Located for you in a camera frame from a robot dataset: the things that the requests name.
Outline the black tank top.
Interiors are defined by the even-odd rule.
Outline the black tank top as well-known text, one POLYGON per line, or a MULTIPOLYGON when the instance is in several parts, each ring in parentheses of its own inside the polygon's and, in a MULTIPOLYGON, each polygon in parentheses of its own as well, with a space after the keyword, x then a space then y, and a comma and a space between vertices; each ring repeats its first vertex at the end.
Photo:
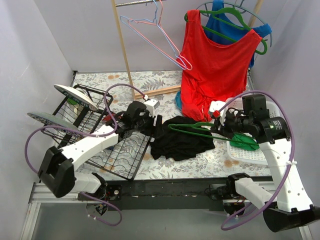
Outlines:
POLYGON ((196 121, 189 117, 175 116, 162 124, 163 133, 150 143, 150 153, 153 159, 161 156, 175 161, 187 160, 196 157, 197 154, 215 149, 211 138, 174 131, 170 124, 195 124, 196 121))

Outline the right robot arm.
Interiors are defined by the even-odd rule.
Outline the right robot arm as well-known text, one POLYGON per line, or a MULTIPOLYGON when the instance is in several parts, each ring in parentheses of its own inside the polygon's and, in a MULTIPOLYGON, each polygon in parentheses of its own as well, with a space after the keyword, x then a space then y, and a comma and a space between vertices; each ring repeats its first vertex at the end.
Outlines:
POLYGON ((223 192, 232 199, 247 199, 258 209, 247 220, 262 214, 268 228, 276 233, 319 221, 320 208, 308 196, 294 161, 295 138, 289 119, 285 113, 270 116, 266 101, 269 96, 260 90, 244 92, 228 102, 212 101, 208 112, 215 119, 213 132, 226 137, 250 134, 259 145, 275 192, 269 193, 246 173, 228 176, 223 192))

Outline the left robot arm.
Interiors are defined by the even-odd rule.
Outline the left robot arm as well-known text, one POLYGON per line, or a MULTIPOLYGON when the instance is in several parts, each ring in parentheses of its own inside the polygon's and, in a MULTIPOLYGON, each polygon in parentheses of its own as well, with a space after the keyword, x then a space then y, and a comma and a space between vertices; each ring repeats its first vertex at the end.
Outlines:
POLYGON ((104 124, 92 136, 60 149, 49 148, 40 166, 38 177, 56 198, 71 191, 85 192, 95 200, 106 196, 107 182, 97 173, 81 173, 77 169, 99 152, 140 132, 154 137, 161 130, 162 116, 155 110, 160 102, 149 99, 145 102, 133 101, 123 116, 114 125, 104 124))

